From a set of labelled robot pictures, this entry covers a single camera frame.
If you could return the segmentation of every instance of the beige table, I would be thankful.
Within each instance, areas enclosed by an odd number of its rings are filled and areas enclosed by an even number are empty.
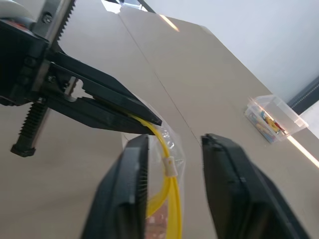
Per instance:
[[[151,13],[130,8],[116,15],[98,0],[78,0],[61,45],[116,77],[180,135],[187,158],[183,238],[216,238],[202,175],[200,136],[207,132],[241,144],[276,182],[312,238],[319,238],[318,168],[289,141],[268,144],[243,116],[248,97],[269,91],[214,35],[198,25],[171,21],[179,32]],[[21,159],[6,151],[20,113],[0,110],[6,123],[0,130],[10,137],[1,137],[0,145],[0,189],[6,192],[0,198],[0,237],[76,238],[94,185],[120,151],[120,143],[111,140],[120,140],[120,134],[54,113],[37,156]],[[307,129],[295,138],[319,156],[318,140]],[[87,155],[94,161],[87,161]]]

